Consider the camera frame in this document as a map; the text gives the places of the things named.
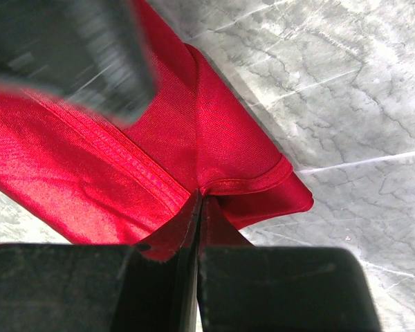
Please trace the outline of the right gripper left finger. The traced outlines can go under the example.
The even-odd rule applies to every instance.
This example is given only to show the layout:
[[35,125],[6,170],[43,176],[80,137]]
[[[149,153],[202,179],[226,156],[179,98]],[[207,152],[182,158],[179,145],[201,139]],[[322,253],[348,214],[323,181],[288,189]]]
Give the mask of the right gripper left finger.
[[201,203],[134,245],[0,244],[0,331],[195,331]]

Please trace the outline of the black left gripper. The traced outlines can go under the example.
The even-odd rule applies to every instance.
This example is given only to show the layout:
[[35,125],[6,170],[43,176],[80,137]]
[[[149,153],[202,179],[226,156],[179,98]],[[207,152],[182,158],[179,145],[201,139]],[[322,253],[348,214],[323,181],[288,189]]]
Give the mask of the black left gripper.
[[37,91],[125,125],[156,97],[129,1],[0,1],[0,91]]

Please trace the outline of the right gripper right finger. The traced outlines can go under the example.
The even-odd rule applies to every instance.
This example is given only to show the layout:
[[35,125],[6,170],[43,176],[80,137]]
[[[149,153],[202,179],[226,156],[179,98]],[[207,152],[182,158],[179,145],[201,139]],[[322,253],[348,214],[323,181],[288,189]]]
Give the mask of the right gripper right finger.
[[344,248],[254,246],[208,197],[198,301],[205,331],[379,331],[365,274]]

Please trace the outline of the red cloth napkin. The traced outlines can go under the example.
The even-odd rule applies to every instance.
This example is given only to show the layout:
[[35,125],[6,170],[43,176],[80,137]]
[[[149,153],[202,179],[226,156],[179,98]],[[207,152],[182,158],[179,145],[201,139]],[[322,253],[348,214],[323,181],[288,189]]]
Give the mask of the red cloth napkin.
[[217,197],[237,229],[309,210],[311,192],[204,56],[146,1],[130,6],[158,75],[143,117],[118,128],[0,91],[0,190],[73,243],[137,243],[194,192]]

